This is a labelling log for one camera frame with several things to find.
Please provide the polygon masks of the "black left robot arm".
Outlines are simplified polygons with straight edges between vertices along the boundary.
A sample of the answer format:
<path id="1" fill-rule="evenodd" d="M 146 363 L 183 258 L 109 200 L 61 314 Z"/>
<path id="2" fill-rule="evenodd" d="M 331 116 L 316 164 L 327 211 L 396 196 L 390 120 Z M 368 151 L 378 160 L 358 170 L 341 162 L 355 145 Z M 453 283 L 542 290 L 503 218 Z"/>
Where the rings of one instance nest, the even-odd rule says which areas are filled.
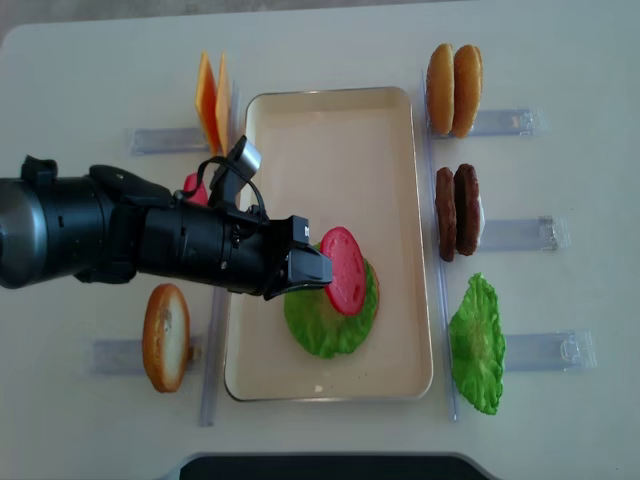
<path id="1" fill-rule="evenodd" d="M 1 183 L 1 284 L 125 284 L 145 273 L 271 299 L 331 282 L 307 227 L 298 216 L 269 219 L 263 204 L 198 205 L 117 167 L 62 178 L 54 161 L 27 157 L 20 177 Z"/>

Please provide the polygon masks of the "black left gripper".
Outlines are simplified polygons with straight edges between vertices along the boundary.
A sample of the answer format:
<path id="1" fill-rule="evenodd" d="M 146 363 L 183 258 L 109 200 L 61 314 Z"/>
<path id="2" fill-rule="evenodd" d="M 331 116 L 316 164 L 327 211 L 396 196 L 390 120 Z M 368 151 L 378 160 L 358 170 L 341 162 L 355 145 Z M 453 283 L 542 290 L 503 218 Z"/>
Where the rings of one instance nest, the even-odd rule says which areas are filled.
<path id="1" fill-rule="evenodd" d="M 219 285 L 233 293 L 271 300 L 299 290 L 317 290 L 332 281 L 332 261 L 309 244 L 308 221 L 225 222 Z"/>

